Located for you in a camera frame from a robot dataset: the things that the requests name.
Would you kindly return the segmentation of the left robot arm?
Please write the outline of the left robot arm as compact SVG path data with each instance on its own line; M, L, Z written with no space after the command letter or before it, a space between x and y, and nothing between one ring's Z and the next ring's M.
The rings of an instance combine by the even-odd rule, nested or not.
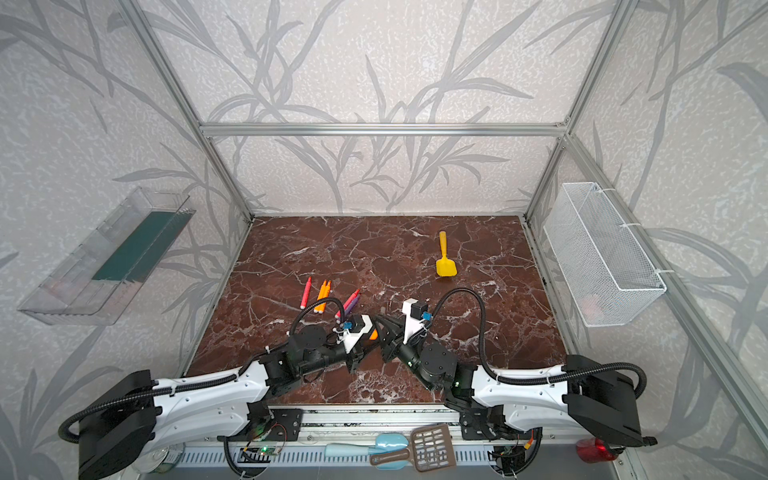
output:
M78 447L78 476L121 474L171 446L231 437L270 420L268 402L297 390L309 374L344 364L354 370L377 342L371 325L340 332L310 325L243 366L178 379L136 371L64 420L60 439Z

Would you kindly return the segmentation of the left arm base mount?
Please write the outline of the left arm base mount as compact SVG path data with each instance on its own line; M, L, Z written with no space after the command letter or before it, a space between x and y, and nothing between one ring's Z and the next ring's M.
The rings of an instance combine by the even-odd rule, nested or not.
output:
M302 426L304 410L270 408L265 402L248 403L247 423L237 434L246 440L295 442Z

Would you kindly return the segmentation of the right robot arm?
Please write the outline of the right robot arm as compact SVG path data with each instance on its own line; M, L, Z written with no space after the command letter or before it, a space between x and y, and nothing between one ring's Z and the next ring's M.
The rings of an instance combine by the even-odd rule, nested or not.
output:
M582 428L617 449L657 445L640 425L637 401L647 386L641 367L572 354L551 367L494 369L485 349L487 310L480 295L466 287L449 293L468 294L478 303L478 363L462 362L430 339L438 311L414 299L398 316L371 317L371 337L384 361L399 360L426 389L440 392L444 406L458 412L472 434L497 440L513 433Z

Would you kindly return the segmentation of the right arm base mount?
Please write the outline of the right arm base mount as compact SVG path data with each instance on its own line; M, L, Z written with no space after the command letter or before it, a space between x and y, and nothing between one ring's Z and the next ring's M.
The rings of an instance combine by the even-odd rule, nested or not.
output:
M484 407L472 404L459 412L461 435L464 440L530 440L542 438L542 428L518 430L506 423L503 406Z

